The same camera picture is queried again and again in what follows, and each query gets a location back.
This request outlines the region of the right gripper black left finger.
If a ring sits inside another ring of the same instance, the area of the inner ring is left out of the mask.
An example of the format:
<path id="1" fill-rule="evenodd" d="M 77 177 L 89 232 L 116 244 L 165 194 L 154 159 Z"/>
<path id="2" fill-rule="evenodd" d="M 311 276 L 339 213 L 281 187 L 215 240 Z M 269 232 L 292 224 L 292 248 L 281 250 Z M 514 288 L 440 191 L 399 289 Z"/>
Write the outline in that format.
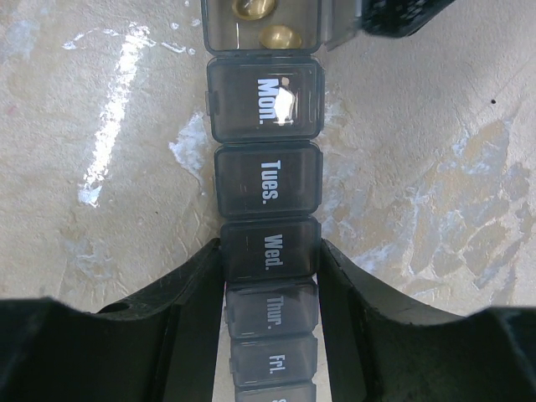
<path id="1" fill-rule="evenodd" d="M 209 401 L 224 292 L 219 241 L 96 313 L 1 302 L 4 401 Z"/>

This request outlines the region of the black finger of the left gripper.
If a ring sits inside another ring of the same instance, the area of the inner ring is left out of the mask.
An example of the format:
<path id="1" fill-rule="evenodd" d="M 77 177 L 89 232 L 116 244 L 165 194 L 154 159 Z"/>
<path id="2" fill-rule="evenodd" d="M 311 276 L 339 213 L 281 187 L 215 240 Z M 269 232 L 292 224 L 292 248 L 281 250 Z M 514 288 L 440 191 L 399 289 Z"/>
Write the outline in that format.
<path id="1" fill-rule="evenodd" d="M 363 1 L 361 30 L 384 38 L 408 37 L 453 3 L 454 0 Z"/>

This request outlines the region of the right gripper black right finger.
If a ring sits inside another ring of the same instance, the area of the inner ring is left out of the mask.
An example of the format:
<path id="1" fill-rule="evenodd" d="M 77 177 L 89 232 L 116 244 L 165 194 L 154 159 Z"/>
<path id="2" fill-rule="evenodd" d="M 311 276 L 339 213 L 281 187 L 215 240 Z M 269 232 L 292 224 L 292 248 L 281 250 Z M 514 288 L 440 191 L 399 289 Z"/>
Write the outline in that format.
<path id="1" fill-rule="evenodd" d="M 328 241 L 317 279 L 333 400 L 534 400 L 532 307 L 445 312 L 372 276 Z"/>

